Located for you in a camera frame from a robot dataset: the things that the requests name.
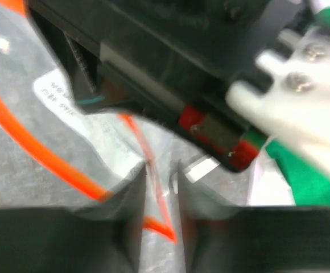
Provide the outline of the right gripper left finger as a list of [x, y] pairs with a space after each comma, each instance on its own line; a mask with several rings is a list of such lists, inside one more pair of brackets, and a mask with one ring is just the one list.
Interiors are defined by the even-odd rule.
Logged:
[[146, 178], [139, 164], [82, 208], [0, 208], [0, 272], [137, 272]]

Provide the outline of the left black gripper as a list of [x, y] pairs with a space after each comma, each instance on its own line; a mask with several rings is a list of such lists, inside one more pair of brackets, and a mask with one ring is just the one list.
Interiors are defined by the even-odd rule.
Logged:
[[130, 112], [241, 172], [266, 137], [225, 102], [243, 80], [265, 94], [267, 49], [288, 59], [285, 30], [305, 34], [307, 1], [26, 1], [85, 114]]

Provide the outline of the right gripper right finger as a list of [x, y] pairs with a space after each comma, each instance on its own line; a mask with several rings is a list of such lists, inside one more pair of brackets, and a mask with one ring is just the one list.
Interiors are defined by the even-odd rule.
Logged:
[[330, 206], [237, 206], [177, 166], [187, 272], [330, 272]]

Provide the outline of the clear orange zip top bag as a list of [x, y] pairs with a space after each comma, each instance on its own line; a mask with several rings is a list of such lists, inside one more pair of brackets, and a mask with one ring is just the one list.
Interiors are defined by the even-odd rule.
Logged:
[[[25, 3], [0, 2], [0, 99], [39, 143], [95, 182], [102, 174], [116, 182], [138, 159], [134, 135], [107, 111], [85, 114], [75, 105], [68, 76]], [[170, 141], [164, 126], [140, 126], [156, 151]]]

